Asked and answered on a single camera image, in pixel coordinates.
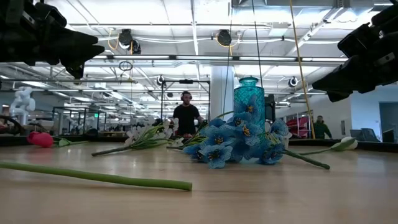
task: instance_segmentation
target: headphones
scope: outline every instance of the headphones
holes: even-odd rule
[[[191,96],[191,100],[192,100],[192,95],[191,95],[191,93],[190,92],[188,92],[188,91],[183,91],[182,93],[181,93],[181,101],[183,101],[183,97],[184,97],[184,94],[189,94],[190,96]]]

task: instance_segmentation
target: wooden table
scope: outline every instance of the wooden table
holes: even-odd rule
[[[209,170],[179,151],[166,149],[90,156],[115,145],[0,148],[0,160],[186,180],[193,182],[193,191],[0,169],[0,223],[378,224],[398,220],[398,154],[353,151],[312,156],[331,165],[331,170],[289,157],[276,166],[229,164]]]

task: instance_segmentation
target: hanging cable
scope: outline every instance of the hanging cable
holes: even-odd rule
[[[119,34],[118,34],[118,38],[116,39],[116,47],[112,47],[110,40],[108,40],[108,45],[112,50],[116,50],[118,49],[118,45],[119,45]]]
[[[292,1],[292,0],[290,0],[290,13],[291,13],[291,15],[292,15],[294,40],[295,40],[295,43],[296,43],[298,66],[300,67],[300,75],[301,75],[301,81],[302,81],[302,85],[303,85],[303,92],[304,92],[305,104],[307,105],[308,115],[309,115],[309,117],[310,117],[312,138],[315,139],[315,131],[314,131],[314,129],[313,129],[313,121],[312,121],[312,115],[311,115],[311,108],[310,108],[310,103],[308,102],[307,90],[305,89],[305,80],[304,80],[303,68],[302,68],[302,64],[301,64],[299,42],[297,41],[297,33],[296,33],[296,25],[295,25],[295,22],[294,22],[293,1]]]
[[[261,80],[261,88],[264,90],[262,85],[262,72],[261,72],[261,61],[260,61],[260,47],[259,47],[259,36],[257,34],[257,23],[256,23],[256,14],[254,13],[254,0],[251,0],[252,8],[253,8],[253,17],[254,17],[254,30],[256,31],[256,42],[257,42],[257,55],[259,57],[259,70],[260,70],[260,80]]]
[[[231,23],[229,25],[229,35],[232,33],[232,8],[231,8]],[[228,47],[228,55],[232,56],[231,45]],[[223,106],[223,113],[225,113],[225,99],[226,99],[226,87],[228,84],[228,72],[229,72],[229,57],[226,61],[226,79],[225,79],[225,91],[224,91],[224,106]]]

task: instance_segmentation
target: wall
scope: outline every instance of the wall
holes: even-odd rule
[[[353,129],[371,128],[382,140],[379,105],[398,102],[398,85],[379,86],[365,94],[353,93],[350,98]]]
[[[349,98],[332,103],[326,95],[313,95],[310,97],[309,102],[315,119],[318,115],[323,116],[325,124],[328,125],[331,135],[334,139],[341,139],[343,137],[349,136],[349,131],[352,129]],[[306,111],[307,106],[305,103],[292,103],[290,108],[277,109],[276,117],[280,118]],[[341,121],[345,121],[345,135],[341,133]]]

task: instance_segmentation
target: white robot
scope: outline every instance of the white robot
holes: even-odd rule
[[[15,92],[15,99],[10,106],[10,115],[17,116],[21,125],[27,124],[27,118],[30,111],[34,111],[36,108],[36,102],[30,97],[32,88],[28,86],[22,86]]]

